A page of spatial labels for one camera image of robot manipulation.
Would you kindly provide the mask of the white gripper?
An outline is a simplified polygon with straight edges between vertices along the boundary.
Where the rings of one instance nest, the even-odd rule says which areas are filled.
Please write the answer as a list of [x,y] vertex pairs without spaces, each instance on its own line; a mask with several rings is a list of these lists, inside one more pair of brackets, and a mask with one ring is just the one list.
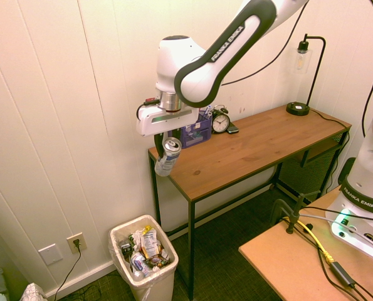
[[164,132],[169,137],[181,138],[181,129],[197,122],[199,109],[185,106],[175,113],[167,112],[158,104],[141,105],[137,110],[136,129],[142,136],[154,135],[158,157],[164,155]]

